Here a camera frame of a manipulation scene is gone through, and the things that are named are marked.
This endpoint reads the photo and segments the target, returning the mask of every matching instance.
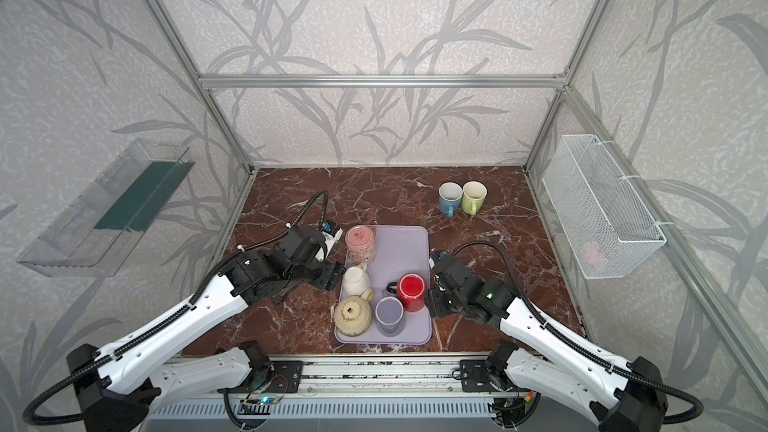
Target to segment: white mug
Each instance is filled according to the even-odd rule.
[[[359,295],[360,297],[367,298],[368,290],[371,288],[371,279],[366,273],[366,266],[368,264],[355,265],[350,267],[344,272],[341,286],[347,295]]]

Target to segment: leaf pattern wallpaper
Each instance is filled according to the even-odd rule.
[[[594,0],[163,2],[203,73],[365,75],[560,73]],[[519,165],[554,92],[215,94],[257,165]]]
[[[0,429],[21,432],[22,409],[66,375],[69,351],[190,292],[247,172],[140,0],[0,0],[0,42]],[[195,165],[118,273],[48,278],[17,264],[137,138],[189,146]],[[43,413],[76,408],[69,390]]]
[[[575,80],[763,344],[766,24],[764,0],[616,0]],[[704,419],[681,430],[768,430],[768,412],[665,254],[624,279],[583,279],[541,184],[568,133],[584,130],[565,107],[532,176],[591,336],[704,398]]]

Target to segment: reddish-brown marble surface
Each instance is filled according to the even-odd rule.
[[[440,184],[462,185],[469,180],[488,188],[480,212],[475,217],[463,212],[453,218],[441,214],[437,207]],[[322,188],[330,193],[326,217],[345,230],[357,224],[423,226],[429,232],[430,248],[449,251],[474,239],[500,242],[531,300],[581,331],[521,168],[263,168],[230,239],[230,250],[280,233],[304,201]],[[318,204],[303,223],[316,222]],[[330,258],[344,262],[345,254],[341,240]],[[506,277],[501,259],[490,248],[472,247],[460,256],[476,274]],[[303,284],[284,303],[262,301],[211,329],[184,352],[210,355],[251,340],[259,341],[268,354],[482,351],[506,337],[491,326],[452,315],[432,321],[432,339],[422,346],[341,344],[333,335],[331,319],[338,297],[338,289],[323,293]]]

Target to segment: wall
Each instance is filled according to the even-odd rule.
[[[203,73],[554,74],[594,0],[163,2]],[[516,151],[533,142],[552,95],[225,90],[217,99],[256,164],[522,164]]]
[[[246,177],[139,0],[0,0],[0,428],[102,344],[190,292]],[[111,278],[48,278],[16,257],[136,138],[196,163]],[[71,390],[44,414],[77,410]],[[81,425],[46,430],[81,430]]]
[[[766,24],[764,0],[616,0],[575,81],[764,344]],[[540,183],[557,138],[583,132],[566,107],[532,177],[593,338],[703,398],[689,430],[768,430],[768,411],[663,252],[627,278],[583,280]]]

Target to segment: purple tray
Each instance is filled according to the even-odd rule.
[[[420,274],[429,287],[429,234],[420,226],[373,227],[376,227],[376,260],[368,265],[366,272],[373,287],[371,307],[375,311],[376,304],[391,295],[385,290],[386,285],[409,272]],[[345,265],[354,264],[347,258]],[[340,300],[345,297],[342,290]],[[357,337],[347,337],[335,329],[334,333],[342,344],[423,345],[432,337],[432,320],[424,307],[418,312],[405,312],[393,333],[383,331],[376,316],[368,330]]]

